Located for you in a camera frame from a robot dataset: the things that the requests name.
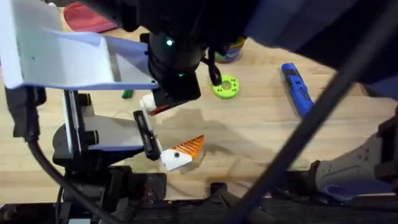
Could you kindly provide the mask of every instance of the wooden tabletop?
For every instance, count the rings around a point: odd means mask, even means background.
[[[71,31],[65,22],[64,28]],[[144,31],[118,29],[106,34],[138,40]],[[200,65],[201,98],[152,118],[163,147],[205,135],[193,163],[167,173],[167,198],[206,197],[212,182],[226,182],[236,195],[245,193],[300,122],[280,73],[286,62],[293,62],[300,70],[314,101],[334,73],[309,59],[247,40],[238,61],[218,65],[222,73],[239,80],[237,97],[217,98],[211,91],[207,67]],[[123,100],[121,91],[90,93],[97,114],[132,119],[131,112],[138,109],[139,99],[148,91],[135,91],[130,100]],[[4,92],[0,95],[0,203],[55,201],[58,185],[42,171],[23,140],[12,137],[14,123]],[[52,136],[63,124],[61,91],[47,89],[47,97],[39,108],[40,144],[51,160]],[[297,159],[294,169],[306,169],[314,160],[332,159],[362,144],[380,122],[394,114],[395,105],[390,99],[370,98],[359,85],[354,86]],[[135,172],[165,172],[159,161],[152,162],[144,155],[120,164],[130,165]]]

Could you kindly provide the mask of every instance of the black cable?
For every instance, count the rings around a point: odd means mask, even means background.
[[[60,224],[60,205],[61,205],[61,198],[63,193],[63,187],[60,186],[57,195],[57,201],[55,202],[55,224]]]
[[[98,216],[102,221],[107,224],[122,224],[124,222],[119,221],[113,217],[109,212],[103,210],[95,203],[91,202],[86,196],[84,196],[73,184],[71,184],[67,179],[62,177],[62,175],[51,165],[51,163],[44,156],[42,150],[37,141],[28,141],[29,149],[32,155],[35,157],[36,161],[40,164],[43,170],[53,178],[59,185],[61,185],[68,193],[73,195],[73,197],[84,207],[90,210],[94,215]]]
[[[383,10],[382,15],[370,32],[345,61],[340,72],[333,77],[267,170],[262,173],[244,197],[227,212],[226,223],[239,223],[246,214],[259,204],[263,195],[272,190],[281,175],[301,153],[333,108],[353,85],[353,82],[361,76],[381,49],[392,39],[398,25],[397,12],[398,1],[391,1],[390,4],[386,5],[385,10]]]
[[[221,84],[221,72],[216,66],[216,59],[215,59],[215,51],[212,47],[209,47],[208,51],[208,59],[203,57],[201,61],[205,64],[207,64],[209,68],[209,75],[211,82],[214,86],[218,86]]]

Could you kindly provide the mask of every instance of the orange and white object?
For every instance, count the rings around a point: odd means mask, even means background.
[[[192,162],[203,144],[204,135],[191,139],[183,144],[162,151],[160,159],[167,171],[174,170]]]

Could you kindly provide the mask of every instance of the white plastic piece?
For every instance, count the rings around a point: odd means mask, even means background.
[[[192,162],[192,157],[190,155],[178,152],[174,149],[164,150],[160,155],[160,159],[166,166],[167,171],[172,171]]]
[[[84,123],[86,131],[98,131],[99,142],[89,146],[89,150],[133,151],[143,146],[135,121],[95,115],[85,117]]]
[[[142,97],[142,102],[144,103],[144,107],[147,112],[153,111],[156,109],[155,98],[153,94],[147,94]]]
[[[49,3],[49,6],[51,6],[51,7],[57,7],[57,5],[56,5],[54,2],[50,2],[50,3]]]
[[[157,88],[147,45],[91,32],[64,33],[59,13],[42,1],[0,0],[4,84],[70,90]]]

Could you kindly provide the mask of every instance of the green small object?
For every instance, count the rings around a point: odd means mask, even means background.
[[[239,91],[238,79],[232,75],[221,75],[221,85],[213,86],[213,93],[221,99],[234,98]]]
[[[130,99],[132,97],[133,90],[124,90],[122,98],[123,99]]]

